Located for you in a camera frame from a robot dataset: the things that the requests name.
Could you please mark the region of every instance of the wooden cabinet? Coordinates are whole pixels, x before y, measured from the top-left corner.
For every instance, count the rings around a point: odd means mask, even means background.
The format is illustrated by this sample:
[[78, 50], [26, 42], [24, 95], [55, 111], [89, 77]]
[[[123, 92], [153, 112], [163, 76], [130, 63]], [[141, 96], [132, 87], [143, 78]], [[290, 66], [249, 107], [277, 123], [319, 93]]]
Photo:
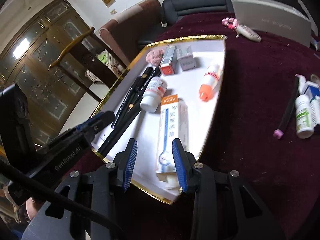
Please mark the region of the wooden cabinet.
[[[44, 145], [57, 136], [84, 95], [84, 90], [58, 68], [49, 65], [88, 26], [66, 0], [56, 0], [30, 20], [0, 56], [0, 86], [17, 83], [28, 98], [34, 143]], [[88, 39], [83, 45], [95, 51]], [[86, 68], [68, 54], [61, 65], [83, 84]]]

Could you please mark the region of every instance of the white tube with orange cap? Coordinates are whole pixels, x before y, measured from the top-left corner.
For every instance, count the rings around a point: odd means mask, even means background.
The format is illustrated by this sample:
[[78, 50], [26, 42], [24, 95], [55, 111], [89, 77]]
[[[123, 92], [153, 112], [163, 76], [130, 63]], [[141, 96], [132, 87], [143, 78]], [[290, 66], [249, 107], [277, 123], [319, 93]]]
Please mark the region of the white tube with orange cap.
[[202, 101], [207, 102], [212, 98], [212, 90], [218, 84], [221, 74], [222, 68], [218, 64], [212, 64], [207, 68], [199, 90], [199, 97]]

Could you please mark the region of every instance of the orange bottle cap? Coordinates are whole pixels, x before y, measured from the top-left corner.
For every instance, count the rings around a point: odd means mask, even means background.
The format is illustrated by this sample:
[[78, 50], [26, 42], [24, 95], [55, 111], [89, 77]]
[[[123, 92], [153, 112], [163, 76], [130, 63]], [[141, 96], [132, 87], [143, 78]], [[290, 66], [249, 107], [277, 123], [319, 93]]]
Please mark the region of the orange bottle cap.
[[202, 84], [199, 89], [199, 97], [202, 101], [207, 102], [212, 94], [212, 87], [209, 85]]

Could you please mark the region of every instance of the white bottle with green label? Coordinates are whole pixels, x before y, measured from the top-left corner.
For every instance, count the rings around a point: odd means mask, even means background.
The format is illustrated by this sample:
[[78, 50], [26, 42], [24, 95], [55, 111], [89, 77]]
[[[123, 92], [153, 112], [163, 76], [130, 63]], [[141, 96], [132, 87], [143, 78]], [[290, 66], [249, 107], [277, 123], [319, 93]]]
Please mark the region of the white bottle with green label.
[[310, 99], [307, 95], [298, 96], [296, 99], [297, 136], [301, 139], [309, 138], [313, 132]]

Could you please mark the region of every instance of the toothpaste box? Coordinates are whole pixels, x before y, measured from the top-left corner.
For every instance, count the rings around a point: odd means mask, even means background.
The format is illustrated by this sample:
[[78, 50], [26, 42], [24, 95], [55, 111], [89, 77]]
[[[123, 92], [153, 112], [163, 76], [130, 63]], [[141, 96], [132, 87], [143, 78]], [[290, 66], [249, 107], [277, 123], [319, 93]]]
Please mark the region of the toothpaste box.
[[172, 75], [177, 68], [176, 45], [168, 45], [160, 63], [160, 70], [163, 75]]
[[310, 98], [310, 100], [313, 100], [315, 96], [320, 97], [319, 85], [307, 81], [304, 86], [304, 94], [307, 95]]
[[315, 132], [320, 131], [320, 96], [315, 96], [310, 101], [311, 117]]
[[156, 174], [160, 181], [167, 181], [167, 175], [175, 174], [172, 156], [172, 141], [179, 138], [188, 151], [188, 108], [178, 95], [164, 97], [161, 101], [159, 137], [157, 147]]
[[196, 67], [196, 61], [192, 55], [191, 46], [177, 49], [177, 59], [183, 71]]

